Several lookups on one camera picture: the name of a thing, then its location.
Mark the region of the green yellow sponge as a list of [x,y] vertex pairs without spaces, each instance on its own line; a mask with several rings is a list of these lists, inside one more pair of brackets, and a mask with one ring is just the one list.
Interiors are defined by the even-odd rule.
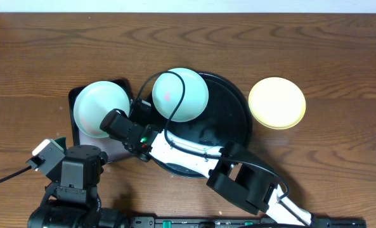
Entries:
[[67,150],[66,137],[59,137],[55,139],[55,142],[63,149],[64,152]]

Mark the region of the yellow plate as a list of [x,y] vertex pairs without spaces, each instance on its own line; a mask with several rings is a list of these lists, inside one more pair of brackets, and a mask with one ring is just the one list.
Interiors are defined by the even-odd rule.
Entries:
[[257,82],[249,92],[248,104],[253,117],[270,129],[289,129],[306,112],[301,89],[288,79],[268,77]]

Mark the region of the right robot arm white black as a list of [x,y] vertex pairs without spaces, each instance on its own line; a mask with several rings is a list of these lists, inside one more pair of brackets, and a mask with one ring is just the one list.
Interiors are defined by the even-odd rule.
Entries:
[[249,212],[264,212],[281,224],[311,226],[311,213],[289,198],[289,184],[242,145],[208,146],[182,139],[168,131],[132,122],[119,109],[100,124],[103,132],[137,155],[185,167],[207,178],[207,186],[231,204]]

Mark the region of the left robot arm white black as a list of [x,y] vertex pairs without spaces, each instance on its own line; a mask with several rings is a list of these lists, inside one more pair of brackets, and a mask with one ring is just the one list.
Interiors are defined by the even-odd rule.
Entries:
[[97,185],[108,160],[107,154],[91,145],[74,146],[65,152],[48,146],[28,161],[51,183],[45,187],[40,206],[27,222],[35,227],[113,227],[130,226],[126,215],[103,208]]

